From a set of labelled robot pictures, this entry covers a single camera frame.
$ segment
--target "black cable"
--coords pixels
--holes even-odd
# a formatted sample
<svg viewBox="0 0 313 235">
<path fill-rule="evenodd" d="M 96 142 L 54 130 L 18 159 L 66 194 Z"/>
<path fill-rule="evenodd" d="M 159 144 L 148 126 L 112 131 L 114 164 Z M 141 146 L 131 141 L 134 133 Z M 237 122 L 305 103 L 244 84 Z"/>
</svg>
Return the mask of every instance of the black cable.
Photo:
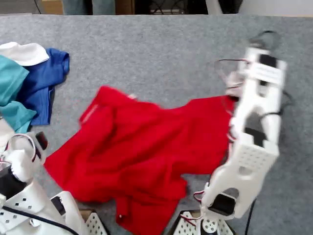
<svg viewBox="0 0 313 235">
<path fill-rule="evenodd" d="M 42 14 L 41 11 L 40 11 L 40 9 L 39 9 L 39 6 L 38 6 L 38 4 L 37 4 L 37 1 L 34 0 L 34 2 L 35 2 L 35 5 L 36 5 L 37 10 L 39 11 L 40 14 Z"/>
<path fill-rule="evenodd" d="M 284 114 L 284 110 L 285 110 L 285 108 L 287 106 L 294 105 L 294 100 L 293 100 L 292 95 L 289 94 L 288 92 L 286 92 L 285 90 L 283 90 L 283 94 L 285 96 L 287 96 L 287 98 L 289 99 L 289 102 L 286 102 L 285 104 L 283 104 L 278 112 L 270 112 L 270 113 L 263 114 L 262 116 L 260 116 L 260 120 L 263 119 L 264 117 L 266 117 L 267 115 L 279 115 L 279 116 L 282 116 Z"/>
<path fill-rule="evenodd" d="M 70 227 L 68 227 L 68 226 L 66 226 L 64 224 L 60 224 L 58 222 L 55 222 L 55 221 L 52 221 L 52 220 L 49 220 L 49 219 L 46 219 L 46 218 L 43 218 L 43 217 L 40 217 L 40 216 L 37 216 L 37 215 L 34 215 L 34 214 L 23 212 L 23 211 L 20 211 L 20 210 L 17 210 L 17 209 L 13 209 L 13 208 L 10 208 L 10 207 L 7 207 L 7 206 L 3 206 L 2 209 L 4 209 L 7 212 L 23 215 L 23 216 L 26 216 L 26 217 L 29 217 L 29 218 L 32 218 L 32 219 L 37 219 L 37 220 L 42 221 L 42 222 L 47 223 L 47 224 L 51 224 L 51 225 L 57 226 L 59 228 L 62 228 L 64 230 L 72 233 L 73 235 L 79 235 L 73 229 L 71 229 Z"/>
<path fill-rule="evenodd" d="M 251 207 L 250 207 L 248 220 L 247 220 L 247 222 L 246 222 L 245 235 L 248 235 L 249 225 L 250 225 L 250 221 L 251 221 L 251 217 L 252 217 L 252 212 L 253 212 L 253 208 L 254 208 L 255 201 L 256 201 L 256 199 L 254 199 L 254 201 L 252 202 Z"/>
</svg>

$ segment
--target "blue shirt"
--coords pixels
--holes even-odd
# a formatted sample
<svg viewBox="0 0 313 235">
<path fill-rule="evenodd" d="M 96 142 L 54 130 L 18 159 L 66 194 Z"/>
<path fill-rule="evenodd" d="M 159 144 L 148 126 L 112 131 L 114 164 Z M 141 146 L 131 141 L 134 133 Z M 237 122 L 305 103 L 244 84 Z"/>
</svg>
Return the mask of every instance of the blue shirt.
<svg viewBox="0 0 313 235">
<path fill-rule="evenodd" d="M 31 125 L 48 125 L 51 117 L 51 95 L 54 86 L 64 82 L 69 71 L 69 54 L 57 49 L 46 49 L 50 59 L 37 65 L 25 67 L 27 75 L 17 101 L 37 114 Z"/>
</svg>

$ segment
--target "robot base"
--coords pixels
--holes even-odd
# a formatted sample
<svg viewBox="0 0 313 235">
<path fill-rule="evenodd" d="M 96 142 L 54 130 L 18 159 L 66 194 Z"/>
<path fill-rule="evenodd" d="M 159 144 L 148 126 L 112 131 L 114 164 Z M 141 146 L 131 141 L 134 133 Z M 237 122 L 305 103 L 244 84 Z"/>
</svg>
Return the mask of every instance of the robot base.
<svg viewBox="0 0 313 235">
<path fill-rule="evenodd" d="M 188 211 L 182 213 L 183 216 L 191 218 Z M 208 220 L 199 219 L 196 226 L 180 218 L 178 224 L 172 233 L 173 235 L 236 235 L 233 229 L 222 219 Z"/>
</svg>

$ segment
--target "wall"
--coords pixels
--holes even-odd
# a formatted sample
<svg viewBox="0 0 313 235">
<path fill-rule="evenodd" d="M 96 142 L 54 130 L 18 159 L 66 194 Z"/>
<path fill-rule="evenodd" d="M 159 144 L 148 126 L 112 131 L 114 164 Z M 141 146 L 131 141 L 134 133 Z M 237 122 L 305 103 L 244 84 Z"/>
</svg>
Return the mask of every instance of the wall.
<svg viewBox="0 0 313 235">
<path fill-rule="evenodd" d="M 313 0 L 244 0 L 239 13 L 268 16 L 313 16 Z"/>
</svg>

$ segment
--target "folded shirt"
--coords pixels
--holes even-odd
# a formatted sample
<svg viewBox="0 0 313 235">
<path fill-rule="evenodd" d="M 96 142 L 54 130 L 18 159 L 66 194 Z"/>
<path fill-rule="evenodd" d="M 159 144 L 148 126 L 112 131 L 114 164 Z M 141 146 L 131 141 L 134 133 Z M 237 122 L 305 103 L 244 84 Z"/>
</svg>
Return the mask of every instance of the folded shirt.
<svg viewBox="0 0 313 235">
<path fill-rule="evenodd" d="M 0 55 L 14 60 L 21 66 L 32 66 L 49 59 L 45 49 L 37 43 L 20 45 L 16 42 L 9 42 L 2 44 L 0 45 Z"/>
<path fill-rule="evenodd" d="M 17 101 L 37 114 L 31 125 L 48 125 L 51 117 L 51 94 L 54 86 L 64 82 L 69 71 L 69 54 L 65 51 L 48 48 L 49 60 L 25 67 L 29 74 L 24 80 Z"/>
<path fill-rule="evenodd" d="M 28 73 L 13 60 L 0 55 L 0 112 L 18 133 L 27 132 L 30 121 L 36 114 L 14 101 Z"/>
</svg>

